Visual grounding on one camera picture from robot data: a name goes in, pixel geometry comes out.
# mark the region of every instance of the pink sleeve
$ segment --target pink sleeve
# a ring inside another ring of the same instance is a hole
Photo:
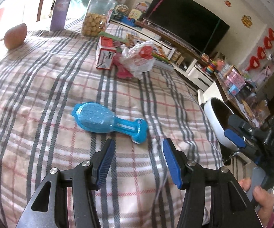
[[[272,228],[274,225],[274,213],[272,213],[267,228]]]

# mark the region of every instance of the peach-colored round object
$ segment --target peach-colored round object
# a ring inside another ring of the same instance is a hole
[[[4,36],[4,44],[7,49],[12,50],[22,45],[27,35],[25,23],[10,28]]]

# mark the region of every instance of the red and white box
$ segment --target red and white box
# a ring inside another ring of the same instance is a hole
[[[100,37],[96,51],[96,68],[111,69],[116,48],[113,45],[113,40],[107,37]]]

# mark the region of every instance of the white plastic bag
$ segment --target white plastic bag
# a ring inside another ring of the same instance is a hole
[[[152,51],[155,46],[153,40],[135,45],[133,48],[122,48],[121,64],[138,79],[142,79],[142,73],[151,71],[155,62]]]

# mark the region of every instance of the plaid tablecloth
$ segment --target plaid tablecloth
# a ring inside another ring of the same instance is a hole
[[[9,52],[0,44],[0,218],[15,227],[52,167],[74,168],[111,137],[115,157],[95,196],[102,227],[176,227],[185,192],[169,176],[162,141],[170,137],[189,159],[217,169],[221,154],[208,120],[175,72],[154,68],[139,81],[117,79],[115,68],[97,70],[98,39],[81,36],[81,24],[67,19],[60,32],[29,31]],[[108,32],[125,37],[129,31],[110,25]],[[145,119],[147,141],[137,145],[120,133],[80,129],[71,111],[87,101],[123,119]],[[68,203],[73,226],[71,191]],[[204,222],[209,205],[208,188]]]

